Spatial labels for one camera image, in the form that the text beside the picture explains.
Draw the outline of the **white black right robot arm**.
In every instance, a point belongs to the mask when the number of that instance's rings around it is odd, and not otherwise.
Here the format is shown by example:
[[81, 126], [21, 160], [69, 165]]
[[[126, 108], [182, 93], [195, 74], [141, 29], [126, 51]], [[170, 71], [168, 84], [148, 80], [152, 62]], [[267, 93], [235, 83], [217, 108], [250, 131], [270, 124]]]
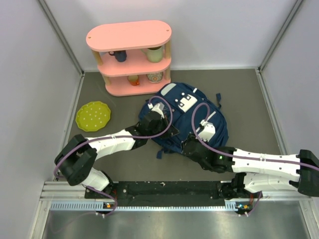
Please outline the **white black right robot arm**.
[[275, 190], [297, 191], [310, 197], [319, 195], [319, 160], [310, 150], [271, 155], [228, 146], [212, 148], [190, 134], [182, 144], [182, 153], [204, 170], [235, 174], [231, 183], [220, 188], [224, 197]]

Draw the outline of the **green polka dot plate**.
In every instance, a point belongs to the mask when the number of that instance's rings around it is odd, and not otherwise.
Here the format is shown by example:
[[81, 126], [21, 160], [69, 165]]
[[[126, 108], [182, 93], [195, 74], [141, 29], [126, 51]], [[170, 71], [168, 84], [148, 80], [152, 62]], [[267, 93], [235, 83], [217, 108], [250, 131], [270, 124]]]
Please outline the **green polka dot plate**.
[[75, 122], [84, 132], [96, 132], [104, 128], [111, 118], [111, 110], [101, 101], [83, 105], [77, 112]]

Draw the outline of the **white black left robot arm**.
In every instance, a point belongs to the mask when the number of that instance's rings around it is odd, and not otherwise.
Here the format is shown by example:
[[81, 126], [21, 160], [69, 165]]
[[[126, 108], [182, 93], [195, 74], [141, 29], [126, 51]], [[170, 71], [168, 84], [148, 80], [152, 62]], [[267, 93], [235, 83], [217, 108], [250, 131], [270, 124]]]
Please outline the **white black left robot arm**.
[[74, 136], [55, 158], [55, 171], [60, 171], [70, 186], [82, 184], [94, 188], [101, 197], [113, 191], [110, 177], [93, 168], [96, 160], [119, 151], [129, 151], [144, 146], [148, 139], [168, 139], [179, 134], [163, 113], [149, 111], [138, 123], [118, 133], [100, 138]]

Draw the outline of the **orange cup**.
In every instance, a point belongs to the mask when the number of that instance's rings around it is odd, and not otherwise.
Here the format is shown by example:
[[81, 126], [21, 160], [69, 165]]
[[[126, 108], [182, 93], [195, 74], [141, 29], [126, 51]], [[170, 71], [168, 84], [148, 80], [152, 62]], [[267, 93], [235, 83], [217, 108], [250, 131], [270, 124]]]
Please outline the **orange cup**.
[[138, 86], [140, 84], [138, 75], [130, 75], [127, 79], [132, 86]]

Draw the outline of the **navy blue student backpack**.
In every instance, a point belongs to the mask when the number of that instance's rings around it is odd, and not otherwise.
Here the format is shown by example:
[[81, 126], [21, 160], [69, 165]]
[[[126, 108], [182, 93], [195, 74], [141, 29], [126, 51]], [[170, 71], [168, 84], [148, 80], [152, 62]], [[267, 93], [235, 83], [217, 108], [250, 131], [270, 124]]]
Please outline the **navy blue student backpack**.
[[208, 107], [201, 106], [195, 114], [194, 126], [197, 129], [202, 120], [213, 123], [216, 133], [214, 137], [205, 142], [212, 148], [225, 146], [228, 141], [227, 122], [220, 108], [221, 95], [216, 94], [218, 105], [211, 102], [199, 89], [185, 83], [169, 83], [164, 85], [156, 96], [166, 100], [172, 109], [172, 124], [180, 133], [169, 136], [166, 139], [156, 137], [153, 141], [161, 146], [157, 158], [161, 159], [163, 153], [182, 153], [182, 143], [189, 134], [193, 133], [191, 126], [192, 113], [200, 103], [206, 103]]

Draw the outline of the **pale green mug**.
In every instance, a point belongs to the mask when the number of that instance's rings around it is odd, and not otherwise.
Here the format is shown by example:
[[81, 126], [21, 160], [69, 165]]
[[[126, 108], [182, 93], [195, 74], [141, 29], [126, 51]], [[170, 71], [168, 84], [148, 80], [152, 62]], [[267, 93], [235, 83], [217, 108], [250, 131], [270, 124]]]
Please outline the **pale green mug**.
[[152, 63], [158, 63], [163, 59], [163, 47], [153, 47], [147, 49], [141, 49], [146, 55], [147, 59]]

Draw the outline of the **dark blue mug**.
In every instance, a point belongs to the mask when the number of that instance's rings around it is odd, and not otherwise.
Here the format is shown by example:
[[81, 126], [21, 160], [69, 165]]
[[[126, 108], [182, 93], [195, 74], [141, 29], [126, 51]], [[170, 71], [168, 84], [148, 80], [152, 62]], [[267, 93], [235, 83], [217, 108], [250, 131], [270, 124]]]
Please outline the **dark blue mug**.
[[118, 61], [118, 62], [125, 62], [126, 59], [127, 59], [127, 52], [126, 50], [120, 50], [120, 51], [111, 51], [109, 52], [109, 55], [110, 56], [114, 56], [115, 59]]

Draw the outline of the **pink three-tier wooden shelf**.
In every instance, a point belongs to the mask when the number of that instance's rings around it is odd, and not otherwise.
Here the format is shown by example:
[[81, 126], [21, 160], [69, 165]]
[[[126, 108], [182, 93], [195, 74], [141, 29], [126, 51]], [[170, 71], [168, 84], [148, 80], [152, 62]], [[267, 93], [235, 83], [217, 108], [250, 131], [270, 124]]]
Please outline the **pink three-tier wooden shelf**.
[[[171, 27], [160, 20], [144, 20], [103, 24], [94, 27], [86, 36], [106, 91], [117, 97], [143, 95], [157, 92], [171, 82]], [[141, 49], [163, 47], [163, 59], [150, 62]], [[125, 62], [118, 62], [111, 51], [126, 50]], [[159, 83], [151, 83], [147, 74], [163, 72]], [[132, 86], [127, 77], [139, 76], [139, 85]]]

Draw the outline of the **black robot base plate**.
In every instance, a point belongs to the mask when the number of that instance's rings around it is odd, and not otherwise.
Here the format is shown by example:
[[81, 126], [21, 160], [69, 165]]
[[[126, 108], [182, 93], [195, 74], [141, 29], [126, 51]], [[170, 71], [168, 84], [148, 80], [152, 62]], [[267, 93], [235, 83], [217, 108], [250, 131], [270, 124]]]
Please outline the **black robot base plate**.
[[233, 188], [231, 183], [220, 181], [120, 181], [114, 182], [106, 193], [121, 206], [207, 206], [209, 202], [256, 197], [243, 187]]

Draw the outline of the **patterned ceramic bowl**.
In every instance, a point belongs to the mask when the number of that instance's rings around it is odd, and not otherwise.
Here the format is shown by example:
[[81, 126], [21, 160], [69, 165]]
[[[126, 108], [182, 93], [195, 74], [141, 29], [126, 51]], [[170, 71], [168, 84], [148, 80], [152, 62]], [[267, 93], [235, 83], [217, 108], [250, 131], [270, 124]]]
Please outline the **patterned ceramic bowl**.
[[159, 83], [163, 79], [163, 72], [149, 73], [147, 79], [151, 83]]

